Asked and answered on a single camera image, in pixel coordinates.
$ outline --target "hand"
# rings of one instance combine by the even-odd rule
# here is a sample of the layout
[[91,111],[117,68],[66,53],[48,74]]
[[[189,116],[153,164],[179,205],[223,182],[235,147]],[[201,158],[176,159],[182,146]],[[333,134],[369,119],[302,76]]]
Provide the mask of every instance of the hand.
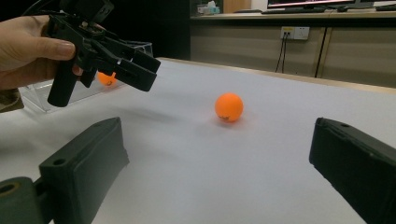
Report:
[[[73,43],[42,36],[48,21],[32,16],[0,22],[0,90],[53,79],[59,61],[74,57]],[[72,71],[82,74],[77,66]]]

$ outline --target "ping pong ball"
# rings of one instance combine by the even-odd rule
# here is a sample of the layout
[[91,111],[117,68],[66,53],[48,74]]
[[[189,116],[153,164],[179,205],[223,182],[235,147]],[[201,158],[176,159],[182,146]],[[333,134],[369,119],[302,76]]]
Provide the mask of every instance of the ping pong ball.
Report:
[[233,122],[242,115],[244,103],[237,94],[226,92],[216,101],[215,110],[221,120]]
[[115,76],[116,76],[116,73],[113,73],[111,76],[108,76],[101,72],[98,72],[98,75],[97,75],[99,82],[102,83],[104,86],[114,85],[117,82]]

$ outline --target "black mechanical claw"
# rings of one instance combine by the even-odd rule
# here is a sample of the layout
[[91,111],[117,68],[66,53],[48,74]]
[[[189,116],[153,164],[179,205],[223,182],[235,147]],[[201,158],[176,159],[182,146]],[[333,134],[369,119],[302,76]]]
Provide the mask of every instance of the black mechanical claw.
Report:
[[[68,5],[61,2],[61,7],[70,10],[72,1],[65,2]],[[72,60],[60,62],[49,93],[48,102],[51,105],[68,105],[78,80],[72,73],[74,64],[84,70],[80,81],[87,88],[91,86],[96,71],[99,71],[108,76],[114,72],[116,79],[141,91],[150,90],[161,62],[97,25],[95,22],[102,21],[112,9],[112,5],[108,6],[111,4],[108,1],[103,4],[97,7],[99,12],[93,9],[75,9],[72,11],[79,12],[80,15],[49,15],[47,35],[70,41],[77,48]]]

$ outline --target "power outlet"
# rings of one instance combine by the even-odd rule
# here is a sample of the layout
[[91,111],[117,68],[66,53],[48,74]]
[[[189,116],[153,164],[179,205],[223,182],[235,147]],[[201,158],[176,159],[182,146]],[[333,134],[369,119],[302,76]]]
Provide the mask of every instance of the power outlet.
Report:
[[288,36],[288,39],[294,39],[294,27],[291,26],[282,26],[280,30],[280,38],[283,39],[285,36]]
[[307,40],[309,36],[309,27],[295,27],[294,39]]

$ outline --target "wire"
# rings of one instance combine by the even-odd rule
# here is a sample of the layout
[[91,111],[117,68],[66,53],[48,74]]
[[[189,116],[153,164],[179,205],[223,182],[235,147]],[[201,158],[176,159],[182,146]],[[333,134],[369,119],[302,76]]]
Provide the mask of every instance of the wire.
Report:
[[286,40],[286,33],[284,33],[283,37],[282,37],[282,46],[280,47],[280,54],[279,54],[279,58],[277,59],[277,65],[276,65],[275,72],[277,72],[277,68],[279,67],[280,58],[282,57],[283,44],[285,43],[285,40]]
[[42,7],[46,6],[47,4],[51,3],[54,0],[38,0],[30,7],[28,7],[23,13],[22,16],[32,16],[37,13]]
[[286,42],[288,42],[288,36],[289,36],[289,33],[286,33],[285,43],[284,43],[284,47],[283,47],[282,73],[284,73],[284,70],[285,70]]

